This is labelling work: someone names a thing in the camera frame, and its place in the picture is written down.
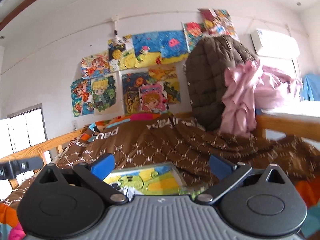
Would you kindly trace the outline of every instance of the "wall outlet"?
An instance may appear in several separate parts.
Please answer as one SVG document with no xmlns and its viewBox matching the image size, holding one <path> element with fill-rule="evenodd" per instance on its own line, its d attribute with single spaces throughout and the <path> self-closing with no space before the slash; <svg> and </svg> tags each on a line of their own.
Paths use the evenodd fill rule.
<svg viewBox="0 0 320 240">
<path fill-rule="evenodd" d="M 74 131 L 78 130 L 77 121 L 76 121 L 76 120 L 73 120 L 71 123 L 72 123 L 72 129 L 73 129 Z"/>
</svg>

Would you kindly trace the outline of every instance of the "brown blanket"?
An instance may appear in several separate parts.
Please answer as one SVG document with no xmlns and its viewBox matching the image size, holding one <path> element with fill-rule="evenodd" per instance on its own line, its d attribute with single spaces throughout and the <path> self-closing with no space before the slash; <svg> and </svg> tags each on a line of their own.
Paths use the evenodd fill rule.
<svg viewBox="0 0 320 240">
<path fill-rule="evenodd" d="M 217 181 L 208 166 L 211 153 L 234 163 L 250 163 L 254 168 L 277 163 L 294 181 L 312 178 L 320 171 L 317 157 L 320 152 L 301 138 L 288 136 L 268 141 L 208 133 L 192 118 L 167 114 L 151 121 L 125 122 L 105 129 L 91 143 L 79 140 L 60 157 L 57 166 L 70 168 L 79 162 L 91 163 L 104 153 L 114 155 L 116 168 L 172 162 L 188 185 L 203 182 L 212 185 Z M 33 180 L 31 177 L 23 182 L 6 202 L 16 209 Z"/>
</svg>

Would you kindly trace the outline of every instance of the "bunk bed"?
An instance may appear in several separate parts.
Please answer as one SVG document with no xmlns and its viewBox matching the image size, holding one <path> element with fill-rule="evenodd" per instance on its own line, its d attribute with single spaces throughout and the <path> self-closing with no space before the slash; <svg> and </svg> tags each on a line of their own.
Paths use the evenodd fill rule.
<svg viewBox="0 0 320 240">
<path fill-rule="evenodd" d="M 192 114 L 182 113 L 177 114 L 175 116 L 180 118 L 188 118 L 191 117 Z M 286 135 L 296 135 L 298 137 L 303 137 L 314 141 L 320 141 L 320 122 L 290 119 L 287 117 L 274 116 L 270 114 L 257 115 L 256 121 L 257 128 L 253 132 L 253 134 L 257 138 L 266 138 L 266 129 L 270 129 L 273 131 L 285 133 Z M 45 151 L 56 149 L 56 151 L 60 153 L 62 151 L 63 144 L 68 143 L 72 139 L 80 136 L 85 131 L 85 129 L 86 127 L 47 140 L 38 145 L 31 146 L 27 149 L 21 150 L 19 152 L 13 153 L 9 156 L 0 159 L 0 162 L 40 156 L 43 159 L 44 164 L 46 164 L 46 160 L 44 158 Z M 9 182 L 11 184 L 12 189 L 16 189 L 19 186 L 16 179 L 12 179 Z"/>
</svg>

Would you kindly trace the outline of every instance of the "gray ribbed surface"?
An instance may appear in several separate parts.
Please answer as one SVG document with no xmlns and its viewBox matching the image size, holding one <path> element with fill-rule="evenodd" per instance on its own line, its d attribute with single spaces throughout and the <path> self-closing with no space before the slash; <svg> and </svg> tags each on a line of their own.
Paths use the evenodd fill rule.
<svg viewBox="0 0 320 240">
<path fill-rule="evenodd" d="M 228 227 L 214 208 L 195 204 L 188 196 L 135 196 L 131 203 L 110 208 L 93 229 L 70 239 L 256 240 Z M 24 240 L 39 239 L 26 236 Z M 277 240 L 301 239 L 289 236 Z"/>
</svg>

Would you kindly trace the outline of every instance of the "triangular cutout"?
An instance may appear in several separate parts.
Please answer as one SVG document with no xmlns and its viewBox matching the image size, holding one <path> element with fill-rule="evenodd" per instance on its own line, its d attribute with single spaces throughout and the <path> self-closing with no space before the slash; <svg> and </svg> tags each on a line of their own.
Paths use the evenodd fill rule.
<svg viewBox="0 0 320 240">
<path fill-rule="evenodd" d="M 277 170 L 272 170 L 268 178 L 268 182 L 284 184 L 284 180 Z"/>
<path fill-rule="evenodd" d="M 49 182 L 56 182 L 58 181 L 56 175 L 54 174 L 52 169 L 47 169 L 46 173 L 42 176 L 42 178 L 39 180 L 39 183 L 49 183 Z"/>
</svg>

